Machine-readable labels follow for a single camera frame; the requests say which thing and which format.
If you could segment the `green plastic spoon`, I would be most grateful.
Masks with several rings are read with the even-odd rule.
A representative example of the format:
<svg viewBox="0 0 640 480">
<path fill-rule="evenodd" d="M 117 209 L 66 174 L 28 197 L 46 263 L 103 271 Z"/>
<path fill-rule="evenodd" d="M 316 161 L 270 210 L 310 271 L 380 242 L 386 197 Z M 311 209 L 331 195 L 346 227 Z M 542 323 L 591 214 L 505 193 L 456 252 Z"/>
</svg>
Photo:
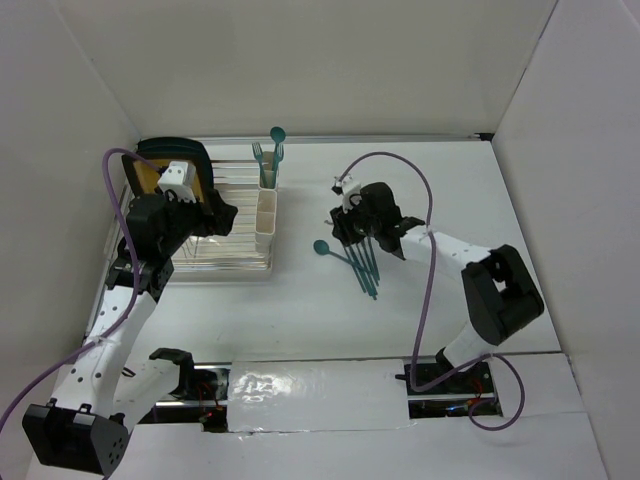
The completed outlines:
<svg viewBox="0 0 640 480">
<path fill-rule="evenodd" d="M 274 126 L 270 130 L 270 136 L 274 142 L 272 170 L 274 173 L 276 173 L 278 171 L 280 162 L 284 158 L 284 142 L 286 140 L 286 132 L 282 127 Z"/>
<path fill-rule="evenodd" d="M 331 257 L 336 258 L 338 260 L 341 260 L 344 263 L 347 263 L 347 264 L 349 264 L 351 266 L 355 266 L 355 263 L 352 260 L 350 260 L 349 258 L 347 258 L 347 257 L 345 257 L 343 255 L 340 255 L 340 254 L 338 254 L 336 252 L 333 252 L 331 250 L 331 248 L 329 247 L 328 243 L 325 240 L 322 240 L 322 239 L 315 240 L 313 242 L 313 250 L 314 250 L 314 252 L 316 254 L 318 254 L 320 256 L 331 256 Z"/>
</svg>

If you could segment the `green plastic fork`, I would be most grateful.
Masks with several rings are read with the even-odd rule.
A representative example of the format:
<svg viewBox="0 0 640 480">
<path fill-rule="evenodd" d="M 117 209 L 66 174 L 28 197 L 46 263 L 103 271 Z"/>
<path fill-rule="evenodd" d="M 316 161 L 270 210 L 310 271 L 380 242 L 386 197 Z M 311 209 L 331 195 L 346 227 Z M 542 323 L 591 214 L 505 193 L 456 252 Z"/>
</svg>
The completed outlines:
<svg viewBox="0 0 640 480">
<path fill-rule="evenodd" d="M 267 175 L 267 169 L 265 168 L 265 163 L 264 163 L 264 152 L 259 142 L 252 143 L 252 152 L 254 155 L 254 159 L 259 165 L 260 187 L 263 189 L 269 189 L 270 183 Z"/>
<path fill-rule="evenodd" d="M 284 145 L 282 143 L 278 143 L 274 150 L 273 161 L 272 161 L 272 171 L 277 173 L 279 164 L 284 157 Z"/>
</svg>

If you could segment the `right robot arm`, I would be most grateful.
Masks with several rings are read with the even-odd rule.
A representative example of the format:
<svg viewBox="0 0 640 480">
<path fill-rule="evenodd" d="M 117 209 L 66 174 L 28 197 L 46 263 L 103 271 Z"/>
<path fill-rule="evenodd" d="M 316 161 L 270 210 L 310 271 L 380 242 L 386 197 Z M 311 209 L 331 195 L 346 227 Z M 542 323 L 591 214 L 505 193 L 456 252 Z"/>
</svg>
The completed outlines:
<svg viewBox="0 0 640 480">
<path fill-rule="evenodd" d="M 491 354 L 544 312 L 544 302 L 518 250 L 508 244 L 487 248 L 432 230 L 401 213 L 383 182 L 336 182 L 341 205 L 330 211 L 332 235 L 345 248 L 379 248 L 400 260 L 429 268 L 427 281 L 441 273 L 462 282 L 468 320 L 436 355 L 436 379 L 448 392 L 471 379 L 471 362 Z"/>
</svg>

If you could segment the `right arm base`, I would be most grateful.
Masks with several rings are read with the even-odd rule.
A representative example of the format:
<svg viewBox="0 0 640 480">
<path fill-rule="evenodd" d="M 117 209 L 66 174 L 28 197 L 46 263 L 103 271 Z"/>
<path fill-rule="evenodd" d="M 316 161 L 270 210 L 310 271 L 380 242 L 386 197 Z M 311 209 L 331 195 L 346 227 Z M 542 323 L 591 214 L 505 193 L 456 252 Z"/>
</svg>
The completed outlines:
<svg viewBox="0 0 640 480">
<path fill-rule="evenodd" d="M 426 392 L 418 392 L 410 385 L 410 363 L 395 379 L 406 387 L 410 419 L 466 417 L 469 409 L 480 403 L 475 410 L 478 416 L 501 416 L 502 409 L 497 397 L 491 370 L 486 361 L 461 373 L 456 373 Z"/>
</svg>

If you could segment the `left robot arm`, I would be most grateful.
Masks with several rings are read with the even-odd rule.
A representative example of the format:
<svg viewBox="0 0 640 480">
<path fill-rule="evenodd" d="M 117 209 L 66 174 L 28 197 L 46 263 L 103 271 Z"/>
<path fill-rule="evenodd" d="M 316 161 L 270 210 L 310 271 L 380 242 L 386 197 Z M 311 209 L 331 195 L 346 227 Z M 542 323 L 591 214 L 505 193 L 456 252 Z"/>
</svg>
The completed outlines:
<svg viewBox="0 0 640 480">
<path fill-rule="evenodd" d="M 30 405 L 23 416 L 41 464 L 109 477 L 158 400 L 200 393 L 193 356 L 185 350 L 159 347 L 139 365 L 127 362 L 173 274 L 173 255 L 191 236 L 231 232 L 237 208 L 217 192 L 210 199 L 206 206 L 152 193 L 130 202 L 90 335 L 50 399 Z"/>
</svg>

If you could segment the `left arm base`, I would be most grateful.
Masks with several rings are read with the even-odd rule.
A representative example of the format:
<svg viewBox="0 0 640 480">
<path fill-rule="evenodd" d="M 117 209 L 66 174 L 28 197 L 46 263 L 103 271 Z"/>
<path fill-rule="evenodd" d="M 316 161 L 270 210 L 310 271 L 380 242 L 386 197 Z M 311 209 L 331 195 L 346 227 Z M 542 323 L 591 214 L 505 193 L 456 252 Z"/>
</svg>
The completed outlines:
<svg viewBox="0 0 640 480">
<path fill-rule="evenodd" d="M 228 365 L 197 364 L 183 350 L 160 348 L 123 368 L 114 396 L 115 418 L 128 430 L 139 424 L 198 424 L 228 430 Z"/>
</svg>

